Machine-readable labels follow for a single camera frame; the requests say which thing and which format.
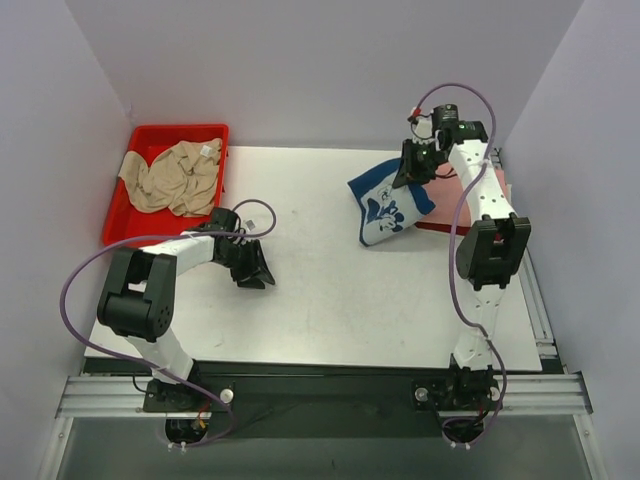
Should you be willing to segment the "blue t-shirt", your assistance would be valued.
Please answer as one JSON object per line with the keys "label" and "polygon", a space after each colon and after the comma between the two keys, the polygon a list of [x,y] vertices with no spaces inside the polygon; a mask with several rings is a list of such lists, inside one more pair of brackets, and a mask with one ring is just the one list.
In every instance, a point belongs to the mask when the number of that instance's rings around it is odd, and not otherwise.
{"label": "blue t-shirt", "polygon": [[359,241],[374,246],[415,225],[436,205],[419,184],[395,188],[401,160],[386,160],[347,182],[360,209]]}

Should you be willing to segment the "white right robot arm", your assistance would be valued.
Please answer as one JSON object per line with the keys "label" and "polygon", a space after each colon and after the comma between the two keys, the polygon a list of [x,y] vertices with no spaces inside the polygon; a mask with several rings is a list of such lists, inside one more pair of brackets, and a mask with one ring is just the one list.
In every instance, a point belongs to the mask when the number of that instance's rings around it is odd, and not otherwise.
{"label": "white right robot arm", "polygon": [[464,208],[470,213],[469,231],[449,244],[451,297],[464,327],[448,377],[429,393],[442,406],[487,408],[499,396],[493,367],[503,363],[493,342],[499,308],[520,267],[531,224],[503,191],[481,122],[461,120],[451,103],[429,114],[414,108],[408,122],[412,136],[402,144],[394,186],[425,185],[447,164],[463,189],[453,216]]}

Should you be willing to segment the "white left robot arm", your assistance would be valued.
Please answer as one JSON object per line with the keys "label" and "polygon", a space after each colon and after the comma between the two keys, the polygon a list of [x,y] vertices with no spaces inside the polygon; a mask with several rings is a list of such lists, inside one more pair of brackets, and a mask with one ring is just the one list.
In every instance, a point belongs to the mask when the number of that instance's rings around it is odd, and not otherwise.
{"label": "white left robot arm", "polygon": [[182,412],[204,398],[195,360],[182,348],[171,323],[178,276],[206,263],[226,268],[236,286],[263,290],[275,284],[258,239],[235,210],[216,207],[210,220],[183,239],[115,250],[97,307],[103,326],[125,338],[153,363],[147,392]]}

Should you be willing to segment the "folded pink t-shirt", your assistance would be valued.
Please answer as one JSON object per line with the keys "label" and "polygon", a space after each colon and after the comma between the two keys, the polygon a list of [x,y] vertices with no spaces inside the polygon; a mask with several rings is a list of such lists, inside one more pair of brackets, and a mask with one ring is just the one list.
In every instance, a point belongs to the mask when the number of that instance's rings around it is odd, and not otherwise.
{"label": "folded pink t-shirt", "polygon": [[[495,170],[495,173],[503,194],[510,200],[510,186],[505,180],[504,172],[498,169]],[[435,208],[418,222],[446,223],[451,225],[455,207],[463,193],[463,187],[457,176],[451,179],[436,179],[426,184],[424,190],[435,204]],[[457,226],[466,225],[471,227],[471,223],[470,211],[468,205],[465,204],[461,210]]]}

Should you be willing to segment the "folded red t-shirt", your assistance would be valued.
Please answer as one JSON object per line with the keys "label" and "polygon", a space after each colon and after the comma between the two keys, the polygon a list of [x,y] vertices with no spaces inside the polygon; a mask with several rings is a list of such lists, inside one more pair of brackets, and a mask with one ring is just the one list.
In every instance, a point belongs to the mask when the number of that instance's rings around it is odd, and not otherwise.
{"label": "folded red t-shirt", "polygon": [[[444,232],[447,234],[449,234],[451,231],[451,225],[446,223],[417,222],[415,226],[419,229]],[[456,227],[456,234],[464,236],[469,232],[469,230],[470,226],[458,225]]]}

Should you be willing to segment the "beige t-shirt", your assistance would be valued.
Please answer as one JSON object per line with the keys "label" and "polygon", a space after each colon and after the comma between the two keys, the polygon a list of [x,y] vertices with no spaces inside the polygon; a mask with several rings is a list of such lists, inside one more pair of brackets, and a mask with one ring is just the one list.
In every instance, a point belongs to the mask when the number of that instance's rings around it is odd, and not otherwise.
{"label": "beige t-shirt", "polygon": [[132,206],[145,214],[169,210],[178,217],[211,213],[221,169],[222,140],[180,141],[152,163],[133,151],[119,171]]}

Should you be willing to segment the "red plastic bin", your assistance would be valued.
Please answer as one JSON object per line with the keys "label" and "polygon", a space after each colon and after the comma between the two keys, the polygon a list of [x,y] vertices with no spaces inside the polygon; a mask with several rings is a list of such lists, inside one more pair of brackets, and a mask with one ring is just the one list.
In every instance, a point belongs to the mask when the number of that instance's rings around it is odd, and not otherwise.
{"label": "red plastic bin", "polygon": [[[176,145],[179,141],[204,142],[219,138],[221,160],[213,201],[215,206],[221,204],[224,193],[225,163],[228,157],[229,127],[225,124],[169,124],[143,125],[136,127],[129,139],[127,152],[140,154],[147,165],[151,165],[156,157]],[[142,213],[129,201],[125,184],[116,180],[116,186],[107,210],[102,232],[102,244],[115,242],[143,235],[179,234],[187,227],[196,226],[204,221],[203,217],[176,216],[168,209],[155,213]]]}

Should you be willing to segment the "aluminium frame rail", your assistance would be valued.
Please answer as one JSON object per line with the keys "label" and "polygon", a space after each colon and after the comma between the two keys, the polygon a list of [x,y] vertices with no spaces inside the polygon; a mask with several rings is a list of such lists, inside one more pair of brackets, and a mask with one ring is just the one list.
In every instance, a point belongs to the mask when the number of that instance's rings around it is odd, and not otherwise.
{"label": "aluminium frame rail", "polygon": [[386,150],[235,147],[224,201],[267,229],[275,275],[263,290],[222,268],[184,268],[169,311],[200,364],[217,429],[239,436],[401,438],[432,435],[423,399],[446,375],[463,329],[448,286],[448,240],[411,230],[366,248],[347,181]]}

